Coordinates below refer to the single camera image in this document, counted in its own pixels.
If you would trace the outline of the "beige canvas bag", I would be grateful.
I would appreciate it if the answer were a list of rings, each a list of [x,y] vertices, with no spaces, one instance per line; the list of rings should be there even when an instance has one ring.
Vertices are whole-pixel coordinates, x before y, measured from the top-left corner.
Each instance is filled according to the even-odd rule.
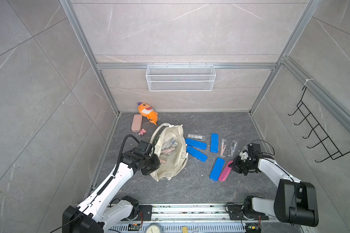
[[[169,154],[161,154],[162,145],[172,137],[178,141],[175,150]],[[150,143],[153,144],[154,153],[160,160],[159,169],[150,174],[155,181],[170,180],[185,168],[188,162],[188,153],[186,152],[187,144],[182,125],[161,124],[153,133]]]

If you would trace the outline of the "blue compass set case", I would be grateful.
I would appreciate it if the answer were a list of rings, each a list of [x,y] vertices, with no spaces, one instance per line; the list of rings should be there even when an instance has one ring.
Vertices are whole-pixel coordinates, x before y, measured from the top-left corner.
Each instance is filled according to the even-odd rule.
[[[219,149],[219,135],[216,133],[212,133],[210,151],[213,153],[218,153],[218,149]]]

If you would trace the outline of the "clear labelled compass case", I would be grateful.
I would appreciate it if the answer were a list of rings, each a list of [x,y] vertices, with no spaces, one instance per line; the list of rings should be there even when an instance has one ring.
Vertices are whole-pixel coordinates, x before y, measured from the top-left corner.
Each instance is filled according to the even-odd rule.
[[[204,135],[188,134],[187,137],[192,140],[206,141],[206,137]]]

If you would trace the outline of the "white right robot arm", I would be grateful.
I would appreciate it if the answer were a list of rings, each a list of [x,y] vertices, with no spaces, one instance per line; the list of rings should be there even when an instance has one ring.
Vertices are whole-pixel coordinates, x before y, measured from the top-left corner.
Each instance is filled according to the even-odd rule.
[[[247,196],[242,207],[243,217],[259,215],[275,217],[292,225],[316,227],[319,223],[316,188],[292,176],[275,160],[237,156],[229,167],[243,175],[264,173],[277,187],[275,199]]]

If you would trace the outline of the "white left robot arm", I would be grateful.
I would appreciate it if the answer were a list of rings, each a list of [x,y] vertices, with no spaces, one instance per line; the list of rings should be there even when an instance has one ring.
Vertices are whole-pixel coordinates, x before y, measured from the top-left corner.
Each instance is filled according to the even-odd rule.
[[[137,146],[124,151],[121,144],[117,163],[112,172],[84,201],[76,207],[69,206],[62,215],[64,233],[104,233],[121,220],[144,220],[139,201],[125,196],[117,203],[114,198],[133,175],[141,171],[149,175],[160,167],[154,146],[146,141],[137,141]]]

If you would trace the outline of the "clear plastic case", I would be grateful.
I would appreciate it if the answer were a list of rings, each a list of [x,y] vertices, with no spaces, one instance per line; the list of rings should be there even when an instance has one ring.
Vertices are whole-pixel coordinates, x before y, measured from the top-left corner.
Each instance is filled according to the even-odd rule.
[[[171,153],[172,151],[175,150],[177,144],[178,144],[178,141],[175,137],[170,138],[162,145],[161,154]]]

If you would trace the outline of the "pink bear figurine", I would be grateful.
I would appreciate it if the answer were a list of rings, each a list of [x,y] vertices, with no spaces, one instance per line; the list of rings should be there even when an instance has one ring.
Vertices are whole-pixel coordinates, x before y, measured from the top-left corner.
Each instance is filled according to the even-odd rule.
[[[143,136],[145,133],[147,133],[146,129],[141,129],[141,131],[138,133],[139,136]]]

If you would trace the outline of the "pink rectangular case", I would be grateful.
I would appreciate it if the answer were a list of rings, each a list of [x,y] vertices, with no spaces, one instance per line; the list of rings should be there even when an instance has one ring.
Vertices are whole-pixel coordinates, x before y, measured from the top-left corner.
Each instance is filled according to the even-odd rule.
[[[138,133],[142,130],[143,116],[138,114],[133,116],[131,131],[133,133]]]

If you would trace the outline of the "orange plush shark toy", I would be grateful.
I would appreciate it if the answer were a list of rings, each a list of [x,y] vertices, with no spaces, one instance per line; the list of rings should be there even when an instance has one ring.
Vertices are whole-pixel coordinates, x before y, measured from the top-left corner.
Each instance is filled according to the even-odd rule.
[[[158,113],[152,108],[152,106],[147,103],[137,103],[137,105],[139,113],[143,117],[146,117],[150,123],[157,125]]]

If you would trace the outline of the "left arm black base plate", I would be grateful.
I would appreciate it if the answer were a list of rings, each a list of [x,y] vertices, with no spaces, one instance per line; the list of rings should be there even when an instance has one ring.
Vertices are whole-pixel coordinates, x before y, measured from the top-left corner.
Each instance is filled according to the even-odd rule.
[[[150,221],[152,217],[152,205],[137,205],[133,207],[131,214],[124,221]]]

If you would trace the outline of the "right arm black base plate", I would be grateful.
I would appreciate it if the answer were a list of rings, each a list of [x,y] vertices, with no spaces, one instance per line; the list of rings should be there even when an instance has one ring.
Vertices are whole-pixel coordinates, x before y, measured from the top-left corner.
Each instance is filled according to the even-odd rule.
[[[269,216],[258,212],[248,213],[243,211],[243,205],[228,203],[225,205],[225,211],[227,212],[230,220],[269,220]]]

